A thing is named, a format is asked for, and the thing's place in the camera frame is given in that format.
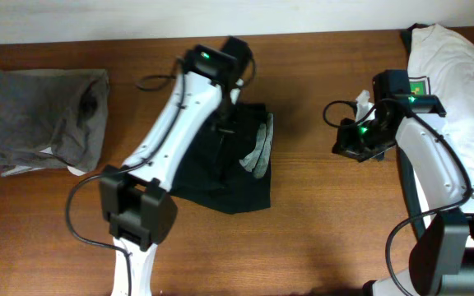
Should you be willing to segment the black shorts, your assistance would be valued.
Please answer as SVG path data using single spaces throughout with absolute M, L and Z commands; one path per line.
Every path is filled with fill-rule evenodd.
M 273 114 L 238 103 L 227 122 L 212 115 L 180 162 L 171 194 L 226 214 L 271 206 Z

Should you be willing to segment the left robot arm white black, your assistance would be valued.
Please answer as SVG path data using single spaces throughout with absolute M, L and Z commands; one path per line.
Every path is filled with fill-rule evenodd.
M 156 249 L 168 236 L 178 207 L 170 191 L 194 137 L 212 119 L 225 132 L 253 67 L 253 52 L 229 37 L 221 49 L 196 45 L 178 61 L 173 92 L 142 143 L 121 168 L 106 166 L 99 183 L 103 218 L 116 251 L 114 295 L 151 294 Z

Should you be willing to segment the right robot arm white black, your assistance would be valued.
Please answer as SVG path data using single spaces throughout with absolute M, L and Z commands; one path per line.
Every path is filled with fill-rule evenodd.
M 436 95 L 411 90 L 405 70 L 374 76 L 374 104 L 337 124 L 332 151 L 363 162 L 396 148 L 408 217 L 385 245 L 389 277 L 366 295 L 474 295 L 474 180 Z

